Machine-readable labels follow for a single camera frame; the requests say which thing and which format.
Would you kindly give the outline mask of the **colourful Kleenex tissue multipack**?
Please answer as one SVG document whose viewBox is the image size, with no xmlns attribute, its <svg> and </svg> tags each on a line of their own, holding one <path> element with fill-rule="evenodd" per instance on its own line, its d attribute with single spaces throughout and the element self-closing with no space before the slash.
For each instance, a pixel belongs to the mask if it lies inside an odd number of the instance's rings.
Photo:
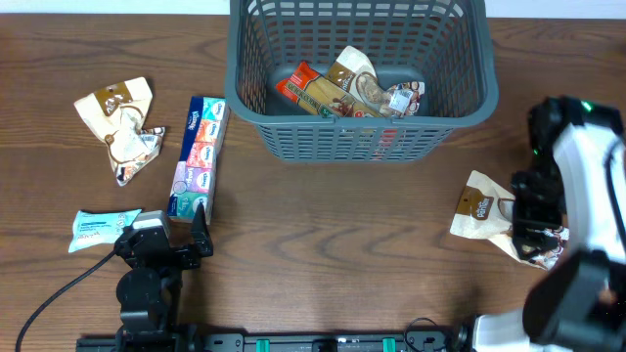
<svg viewBox="0 0 626 352">
<path fill-rule="evenodd" d="M 230 109 L 225 99 L 191 98 L 170 190 L 167 215 L 191 222 L 200 206 L 210 219 L 215 191 L 217 158 L 225 137 Z"/>
</svg>

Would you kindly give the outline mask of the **beige brown Pan snack bag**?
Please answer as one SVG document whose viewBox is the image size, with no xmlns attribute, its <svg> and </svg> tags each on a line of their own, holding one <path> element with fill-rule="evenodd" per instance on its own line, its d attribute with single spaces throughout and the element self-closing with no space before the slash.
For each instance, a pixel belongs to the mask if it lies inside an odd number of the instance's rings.
<svg viewBox="0 0 626 352">
<path fill-rule="evenodd" d="M 569 230 L 563 226 L 539 230 L 537 235 L 555 240 L 551 249 L 514 246 L 514 195 L 488 176 L 473 170 L 463 188 L 450 227 L 452 235 L 470 240 L 490 241 L 519 263 L 551 270 L 564 252 Z"/>
</svg>

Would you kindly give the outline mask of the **beige snack bag with barcode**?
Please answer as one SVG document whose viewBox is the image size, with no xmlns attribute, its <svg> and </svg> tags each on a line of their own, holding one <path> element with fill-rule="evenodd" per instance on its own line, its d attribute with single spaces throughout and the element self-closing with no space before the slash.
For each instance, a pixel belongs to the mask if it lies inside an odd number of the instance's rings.
<svg viewBox="0 0 626 352">
<path fill-rule="evenodd" d="M 326 78 L 383 117 L 416 115 L 425 94 L 425 84 L 421 81 L 397 83 L 382 89 L 369 58 L 352 46 L 343 49 Z"/>
</svg>

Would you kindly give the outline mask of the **orange yellow pasta packet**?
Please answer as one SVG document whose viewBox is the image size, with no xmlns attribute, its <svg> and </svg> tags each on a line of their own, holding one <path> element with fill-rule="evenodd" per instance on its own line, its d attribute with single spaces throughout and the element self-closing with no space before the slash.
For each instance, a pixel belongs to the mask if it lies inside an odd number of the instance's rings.
<svg viewBox="0 0 626 352">
<path fill-rule="evenodd" d="M 313 115 L 323 117 L 380 117 L 380 114 L 333 84 L 308 63 L 299 64 L 293 74 L 277 83 L 283 96 Z"/>
</svg>

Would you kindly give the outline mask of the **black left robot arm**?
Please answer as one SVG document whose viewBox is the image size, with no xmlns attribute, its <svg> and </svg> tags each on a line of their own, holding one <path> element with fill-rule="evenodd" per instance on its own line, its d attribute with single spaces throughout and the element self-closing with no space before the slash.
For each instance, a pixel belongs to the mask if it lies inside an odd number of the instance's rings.
<svg viewBox="0 0 626 352">
<path fill-rule="evenodd" d="M 198 269 L 213 254 L 204 206 L 195 212 L 190 243 L 169 242 L 170 219 L 158 210 L 141 213 L 115 241 L 115 254 L 130 267 L 116 287 L 120 318 L 132 334 L 172 329 L 182 288 L 182 273 Z"/>
</svg>

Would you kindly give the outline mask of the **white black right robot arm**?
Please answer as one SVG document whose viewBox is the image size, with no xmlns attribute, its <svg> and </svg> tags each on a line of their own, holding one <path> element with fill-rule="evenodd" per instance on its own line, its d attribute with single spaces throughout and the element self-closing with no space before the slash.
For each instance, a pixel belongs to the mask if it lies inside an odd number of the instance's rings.
<svg viewBox="0 0 626 352">
<path fill-rule="evenodd" d="M 512 178 L 514 244 L 567 248 L 522 308 L 477 317 L 468 351 L 625 348 L 625 128 L 619 110 L 547 98 L 528 115 L 531 167 Z"/>
</svg>

